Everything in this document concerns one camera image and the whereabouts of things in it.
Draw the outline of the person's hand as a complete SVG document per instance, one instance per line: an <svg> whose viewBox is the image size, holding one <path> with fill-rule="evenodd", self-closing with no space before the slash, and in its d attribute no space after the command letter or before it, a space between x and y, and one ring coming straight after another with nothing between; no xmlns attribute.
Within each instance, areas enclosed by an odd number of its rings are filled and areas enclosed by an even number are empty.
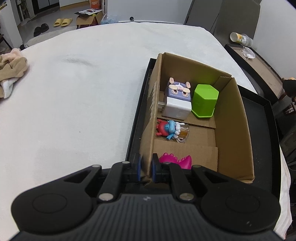
<svg viewBox="0 0 296 241"><path fill-rule="evenodd" d="M283 96L288 96L292 99L295 103L296 97L296 79L291 77L288 79L283 78L282 80L282 87L284 90Z"/></svg>

